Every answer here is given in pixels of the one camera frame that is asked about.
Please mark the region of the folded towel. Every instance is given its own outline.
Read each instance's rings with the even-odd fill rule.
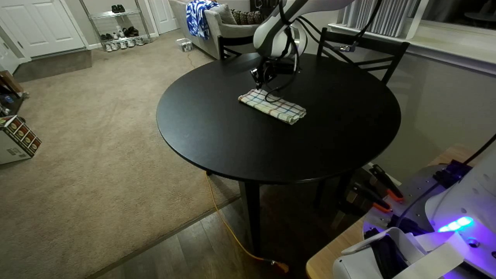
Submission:
[[[271,115],[291,125],[307,114],[306,109],[283,99],[273,103],[266,102],[266,94],[267,92],[263,89],[252,89],[245,95],[241,95],[238,98],[238,101],[241,101],[263,113]],[[275,97],[269,95],[267,99],[272,101],[275,100]]]

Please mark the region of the beige carpet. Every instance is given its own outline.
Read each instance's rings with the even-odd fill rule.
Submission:
[[[155,121],[165,89],[211,61],[182,53],[181,37],[95,50],[92,68],[23,83],[20,115],[43,144],[0,166],[0,278],[84,278],[212,208],[204,173]],[[215,181],[219,203],[239,194]]]

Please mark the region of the tabletop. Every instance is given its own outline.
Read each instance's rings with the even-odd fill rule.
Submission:
[[[307,110],[286,124],[238,101],[255,88],[260,56],[213,61],[176,80],[157,107],[162,137],[179,156],[238,181],[321,180],[370,162],[398,132],[401,113],[387,86],[358,67],[304,54],[284,99]],[[272,86],[284,83],[280,75]]]
[[[449,163],[452,159],[463,162],[473,154],[472,151],[455,144],[434,159],[428,166]],[[341,257],[341,251],[355,245],[364,239],[363,234],[364,217],[360,218],[343,233],[317,252],[307,262],[307,275],[310,279],[333,279],[332,265]]]

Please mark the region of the wooden desk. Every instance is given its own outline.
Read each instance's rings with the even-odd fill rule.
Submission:
[[[472,151],[462,145],[455,144],[429,163],[428,166],[449,163],[452,159],[463,162],[472,154]],[[333,279],[332,265],[337,258],[341,257],[341,251],[364,239],[363,224],[364,217],[356,221],[309,259],[307,262],[307,275],[310,279]]]

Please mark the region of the black chair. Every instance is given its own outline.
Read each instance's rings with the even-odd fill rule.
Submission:
[[[224,60],[226,58],[231,57],[231,55],[227,54],[229,52],[233,55],[239,56],[241,53],[228,49],[226,46],[242,46],[253,44],[253,36],[241,37],[241,38],[224,38],[222,36],[218,36],[217,40],[219,42],[219,58],[220,60]]]
[[[322,53],[324,53],[327,56],[332,57],[332,55],[327,50],[324,49],[325,42],[335,42],[335,43],[340,43],[340,44],[345,44],[345,45],[352,45],[353,42],[355,41],[355,39],[356,38],[353,35],[335,33],[335,32],[331,32],[331,31],[327,31],[327,28],[322,28],[322,35],[320,37],[320,43],[318,45],[317,56],[322,56]],[[382,77],[382,82],[387,84],[387,82],[389,81],[389,79],[393,75],[394,70],[396,69],[396,67],[400,63],[401,58],[405,54],[406,49],[408,48],[409,45],[410,45],[410,43],[408,43],[408,42],[402,42],[402,43],[385,42],[385,41],[379,41],[379,40],[375,40],[375,39],[362,37],[359,40],[357,47],[370,49],[370,50],[374,50],[377,52],[382,52],[385,54],[389,54],[391,56],[386,57],[386,58],[369,60],[369,61],[353,62],[353,61],[351,61],[351,59],[349,59],[342,52],[339,52],[336,54],[339,57],[341,57],[342,59],[344,59],[346,62],[354,64],[356,66],[390,62],[390,64],[388,64],[388,65],[362,68],[363,70],[366,70],[366,71],[387,70],[386,73],[384,74],[384,77]]]

